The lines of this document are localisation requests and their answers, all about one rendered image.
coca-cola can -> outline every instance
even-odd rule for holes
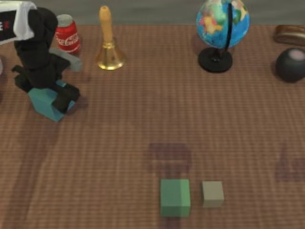
[[[68,14],[62,14],[57,16],[57,20],[55,38],[58,47],[70,54],[78,53],[81,49],[81,41],[73,18]]]

teal box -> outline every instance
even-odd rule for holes
[[[191,195],[188,179],[162,179],[160,187],[161,216],[187,217]]]
[[[61,80],[58,80],[56,83],[61,87],[64,87],[66,85],[66,83]],[[55,91],[49,88],[33,88],[28,92],[28,96],[30,97],[35,111],[39,114],[55,122],[59,122],[63,118],[64,114],[52,106],[52,103],[57,96],[57,93]],[[68,110],[70,110],[74,106],[74,104],[75,102],[71,101]]]

green cube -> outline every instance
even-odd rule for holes
[[[161,216],[189,216],[191,208],[191,195],[190,182],[188,179],[162,179],[160,196]]]

globe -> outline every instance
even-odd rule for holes
[[[247,34],[250,16],[241,0],[207,0],[200,8],[196,26],[200,38],[208,45],[222,49],[228,34],[228,5],[232,5],[233,23],[229,47],[238,44]]]

black ball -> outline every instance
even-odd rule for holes
[[[290,48],[283,51],[276,60],[275,72],[285,82],[296,83],[305,77],[305,51]]]

